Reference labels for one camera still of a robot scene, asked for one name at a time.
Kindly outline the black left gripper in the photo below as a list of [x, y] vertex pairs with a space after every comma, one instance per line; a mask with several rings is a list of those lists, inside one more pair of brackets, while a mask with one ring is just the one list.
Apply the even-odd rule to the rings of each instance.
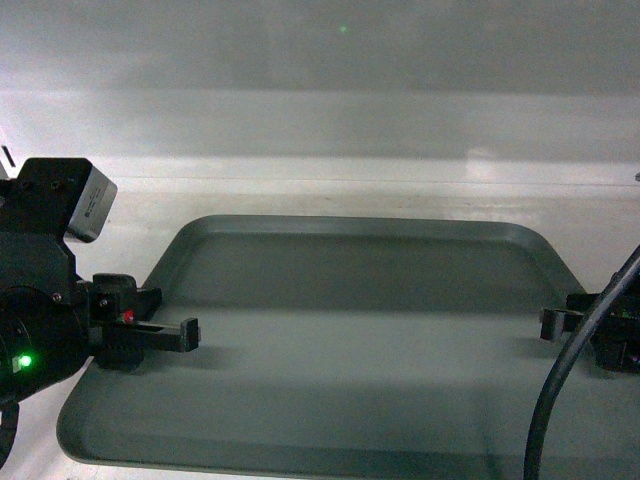
[[130, 275], [105, 273], [90, 281], [78, 278], [76, 287], [77, 366], [93, 358], [102, 369], [134, 370], [144, 350], [187, 353], [199, 346], [197, 318], [177, 325], [148, 322], [162, 302], [159, 288], [140, 288]]

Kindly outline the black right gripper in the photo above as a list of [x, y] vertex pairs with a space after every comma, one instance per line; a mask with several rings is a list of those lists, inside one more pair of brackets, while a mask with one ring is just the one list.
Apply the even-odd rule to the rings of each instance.
[[[575, 331], [585, 318], [583, 312], [543, 308], [540, 338], [559, 341]], [[591, 337], [595, 365], [605, 371], [639, 374], [639, 281], [634, 281], [614, 304], [608, 317]]]

